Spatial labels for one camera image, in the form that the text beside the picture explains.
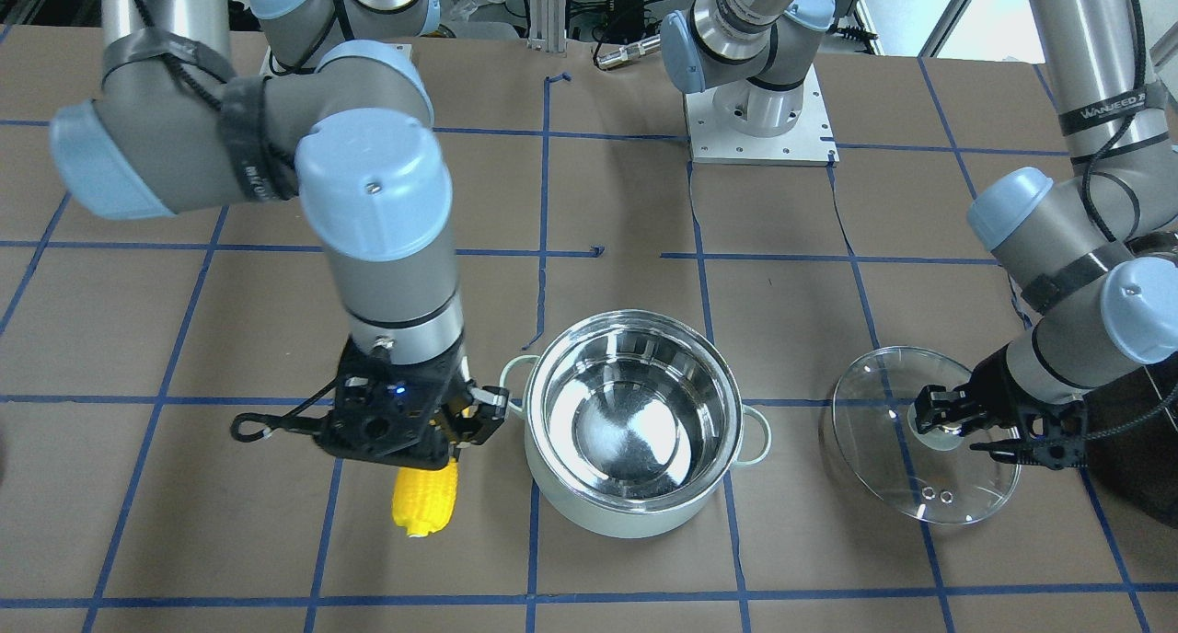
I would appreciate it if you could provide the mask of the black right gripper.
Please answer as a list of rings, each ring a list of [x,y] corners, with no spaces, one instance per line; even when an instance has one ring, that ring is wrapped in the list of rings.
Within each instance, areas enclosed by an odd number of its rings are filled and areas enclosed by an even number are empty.
[[[392,364],[346,339],[316,446],[340,459],[439,470],[456,444],[485,444],[504,424],[512,394],[475,385],[464,358],[456,342],[426,362]]]

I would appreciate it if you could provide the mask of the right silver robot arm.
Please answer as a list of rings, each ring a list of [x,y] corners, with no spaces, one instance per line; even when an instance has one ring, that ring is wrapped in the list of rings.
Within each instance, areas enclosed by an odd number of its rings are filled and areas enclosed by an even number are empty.
[[[327,256],[349,335],[307,418],[244,413],[230,431],[310,436],[340,459],[439,470],[503,423],[509,395],[468,372],[434,103],[393,39],[437,0],[249,0],[276,67],[241,75],[226,0],[102,0],[97,99],[60,108],[51,154],[110,220],[298,200]]]

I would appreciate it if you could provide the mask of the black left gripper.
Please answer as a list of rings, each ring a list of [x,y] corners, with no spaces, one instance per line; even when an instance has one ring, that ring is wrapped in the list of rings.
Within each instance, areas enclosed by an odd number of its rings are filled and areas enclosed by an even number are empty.
[[[1051,470],[1085,468],[1087,451],[1083,436],[1088,431],[1085,398],[1052,404],[1031,396],[1015,382],[1006,364],[1006,352],[1002,348],[980,362],[966,389],[924,385],[914,401],[916,433],[942,429],[964,435],[999,426],[1014,429],[1018,436],[973,442],[969,449],[986,453],[999,464],[1044,466]]]

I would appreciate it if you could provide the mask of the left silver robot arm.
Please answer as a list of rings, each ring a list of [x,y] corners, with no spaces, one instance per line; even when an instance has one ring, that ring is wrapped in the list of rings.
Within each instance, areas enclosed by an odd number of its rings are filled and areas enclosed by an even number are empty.
[[[1174,354],[1174,256],[1149,250],[1174,223],[1174,153],[1140,1],[1028,4],[1073,174],[1019,169],[985,189],[967,220],[1039,319],[962,385],[925,385],[909,429],[1013,429],[977,450],[1061,469],[1174,401],[1170,393],[1136,418],[1090,427],[1090,393]],[[833,9],[834,0],[693,0],[662,19],[666,72],[683,95],[737,95],[740,132],[782,134],[790,119],[766,101],[782,95],[798,108]]]

